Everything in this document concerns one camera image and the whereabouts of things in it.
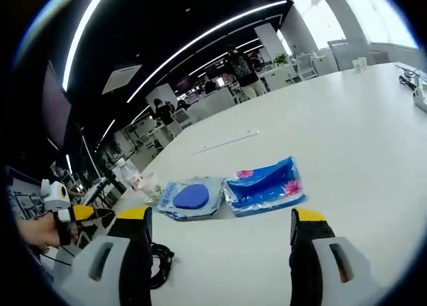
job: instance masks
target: blue foam pad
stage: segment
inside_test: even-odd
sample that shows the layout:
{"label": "blue foam pad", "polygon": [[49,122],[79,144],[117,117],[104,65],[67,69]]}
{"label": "blue foam pad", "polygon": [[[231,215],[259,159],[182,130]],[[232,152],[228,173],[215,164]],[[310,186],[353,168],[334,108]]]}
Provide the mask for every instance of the blue foam pad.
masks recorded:
{"label": "blue foam pad", "polygon": [[173,204],[182,209],[199,209],[209,200],[209,191],[205,185],[193,184],[180,191],[173,199]]}

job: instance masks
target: blue plastic package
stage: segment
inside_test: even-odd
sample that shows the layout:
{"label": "blue plastic package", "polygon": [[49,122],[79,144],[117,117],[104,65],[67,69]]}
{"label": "blue plastic package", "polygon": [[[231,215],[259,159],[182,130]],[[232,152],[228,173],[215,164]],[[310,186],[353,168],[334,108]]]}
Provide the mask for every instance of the blue plastic package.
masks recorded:
{"label": "blue plastic package", "polygon": [[224,178],[194,177],[169,182],[156,209],[176,220],[205,219],[215,215],[224,200]]}
{"label": "blue plastic package", "polygon": [[294,206],[306,198],[292,157],[272,166],[238,171],[223,185],[226,201],[237,217]]}

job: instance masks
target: pink flower print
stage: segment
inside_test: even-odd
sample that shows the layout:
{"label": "pink flower print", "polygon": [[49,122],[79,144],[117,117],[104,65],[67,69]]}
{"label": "pink flower print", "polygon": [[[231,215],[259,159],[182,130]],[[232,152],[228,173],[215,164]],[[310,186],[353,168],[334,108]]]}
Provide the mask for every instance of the pink flower print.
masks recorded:
{"label": "pink flower print", "polygon": [[254,171],[238,171],[237,176],[239,178],[248,178],[254,174]]}
{"label": "pink flower print", "polygon": [[286,196],[290,196],[290,195],[295,195],[297,193],[299,193],[301,191],[301,183],[300,181],[289,181],[286,185],[285,185],[285,195]]}

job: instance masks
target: human hand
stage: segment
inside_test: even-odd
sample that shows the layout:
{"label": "human hand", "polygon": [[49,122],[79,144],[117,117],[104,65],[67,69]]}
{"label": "human hand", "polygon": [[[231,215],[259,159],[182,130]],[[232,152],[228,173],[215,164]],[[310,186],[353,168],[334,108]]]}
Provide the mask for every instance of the human hand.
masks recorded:
{"label": "human hand", "polygon": [[[40,217],[35,221],[17,221],[19,232],[29,245],[40,248],[43,252],[48,250],[47,246],[59,246],[59,234],[52,213]],[[71,242],[77,243],[77,232],[70,231]]]}

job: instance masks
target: black ceiling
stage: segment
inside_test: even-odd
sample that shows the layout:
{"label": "black ceiling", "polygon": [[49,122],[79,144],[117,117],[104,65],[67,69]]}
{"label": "black ceiling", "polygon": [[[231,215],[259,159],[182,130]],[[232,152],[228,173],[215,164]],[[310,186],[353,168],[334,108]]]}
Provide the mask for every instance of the black ceiling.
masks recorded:
{"label": "black ceiling", "polygon": [[[60,80],[74,31],[90,1],[75,0],[56,20],[57,42],[51,60]],[[278,28],[290,3],[244,17],[202,39],[162,69],[131,103],[126,103],[141,82],[186,43],[230,17],[275,1],[281,0],[102,0],[81,38],[67,92],[73,106],[79,109],[86,135],[95,143],[113,119],[116,122],[110,133],[129,124],[145,107],[144,95],[168,72],[159,84],[169,83],[174,88],[184,76],[222,54],[228,43],[241,45],[255,39],[254,27],[266,19]],[[171,71],[212,41],[256,21],[259,23],[210,45]],[[254,42],[245,49],[259,44]],[[137,63],[142,67],[129,85],[101,95],[112,71]]]}

